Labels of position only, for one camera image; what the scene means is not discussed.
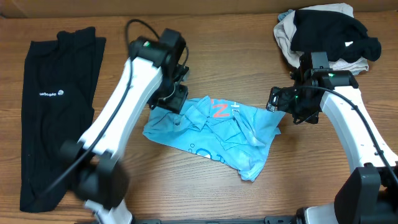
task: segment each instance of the blue cloth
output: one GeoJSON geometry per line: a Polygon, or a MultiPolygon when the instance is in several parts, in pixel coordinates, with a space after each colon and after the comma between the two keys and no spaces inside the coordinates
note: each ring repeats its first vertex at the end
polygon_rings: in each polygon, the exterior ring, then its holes
{"type": "Polygon", "coordinates": [[[254,179],[264,167],[271,142],[280,134],[284,112],[270,112],[227,100],[187,100],[180,114],[156,107],[144,127],[149,140],[220,161],[254,179]]]}
{"type": "Polygon", "coordinates": [[[294,10],[293,9],[289,9],[287,12],[283,12],[283,13],[279,14],[278,15],[278,21],[279,22],[282,21],[282,19],[285,19],[285,17],[287,15],[289,15],[290,13],[292,13],[292,12],[294,12],[294,10]]]}

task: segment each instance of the wooden table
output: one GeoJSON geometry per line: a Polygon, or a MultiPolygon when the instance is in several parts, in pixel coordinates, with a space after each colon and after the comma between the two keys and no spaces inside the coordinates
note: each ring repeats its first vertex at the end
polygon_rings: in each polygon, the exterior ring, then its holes
{"type": "MultiPolygon", "coordinates": [[[[388,145],[398,153],[398,14],[356,13],[382,44],[381,58],[358,75],[363,100],[388,145]]],[[[189,98],[206,95],[264,108],[273,86],[291,86],[274,40],[277,14],[141,17],[158,32],[179,30],[190,48],[189,98]]],[[[19,211],[21,186],[21,99],[24,59],[31,40],[53,40],[60,30],[94,26],[106,48],[93,106],[95,115],[112,94],[126,61],[127,17],[0,20],[0,223],[73,223],[91,220],[83,202],[69,192],[52,212],[19,211]]],[[[134,25],[131,39],[148,35],[134,25]]],[[[264,170],[242,181],[222,163],[147,140],[146,108],[131,134],[124,166],[131,176],[126,195],[137,218],[261,218],[293,214],[305,206],[332,202],[349,176],[344,150],[322,114],[317,125],[279,127],[264,170]]]]}

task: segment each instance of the wooden surface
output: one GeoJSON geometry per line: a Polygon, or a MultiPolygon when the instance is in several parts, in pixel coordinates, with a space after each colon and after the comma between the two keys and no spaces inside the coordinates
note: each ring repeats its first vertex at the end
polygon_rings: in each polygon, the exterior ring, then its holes
{"type": "MultiPolygon", "coordinates": [[[[161,32],[179,30],[190,48],[189,98],[210,95],[264,108],[271,87],[291,86],[275,43],[277,14],[142,17],[161,32]]],[[[356,13],[382,44],[381,58],[357,76],[364,103],[384,140],[398,152],[398,15],[356,13]]],[[[60,30],[88,26],[106,37],[93,106],[97,117],[112,94],[126,61],[126,17],[80,19],[0,19],[0,223],[73,223],[90,220],[83,202],[68,193],[55,211],[19,211],[21,186],[21,98],[24,59],[31,40],[52,40],[60,30]]],[[[131,39],[150,32],[131,27],[131,39]]],[[[272,143],[264,170],[255,182],[242,181],[222,163],[162,146],[142,135],[146,108],[126,149],[131,176],[126,196],[137,218],[261,218],[293,214],[305,206],[332,202],[349,176],[344,150],[322,114],[317,125],[294,125],[283,118],[282,134],[272,143]]]]}
{"type": "MultiPolygon", "coordinates": [[[[88,17],[277,13],[340,0],[0,0],[6,17],[88,17]]],[[[398,9],[396,0],[345,0],[356,12],[398,9]]]]}

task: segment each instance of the black garment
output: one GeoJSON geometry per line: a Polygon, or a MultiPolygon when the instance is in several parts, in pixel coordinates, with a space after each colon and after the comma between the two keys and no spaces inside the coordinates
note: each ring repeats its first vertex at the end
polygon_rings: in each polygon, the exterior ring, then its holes
{"type": "Polygon", "coordinates": [[[26,207],[65,169],[58,151],[78,140],[93,121],[94,92],[105,42],[95,28],[61,31],[58,40],[31,42],[25,59],[22,92],[22,164],[20,209],[53,210],[70,182],[63,181],[46,197],[26,207]]]}
{"type": "Polygon", "coordinates": [[[327,52],[328,59],[340,58],[353,63],[364,57],[379,59],[381,44],[369,37],[367,29],[358,20],[340,12],[297,10],[294,15],[297,28],[291,50],[302,52],[327,52]],[[346,47],[346,42],[353,43],[346,47]]]}

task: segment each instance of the white logo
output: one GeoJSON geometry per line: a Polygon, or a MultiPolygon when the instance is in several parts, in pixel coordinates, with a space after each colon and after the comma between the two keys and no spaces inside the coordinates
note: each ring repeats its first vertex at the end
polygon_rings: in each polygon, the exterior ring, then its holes
{"type": "MultiPolygon", "coordinates": [[[[40,96],[56,96],[56,93],[39,93],[40,96]]],[[[58,96],[63,95],[63,90],[58,91],[58,96]]]]}

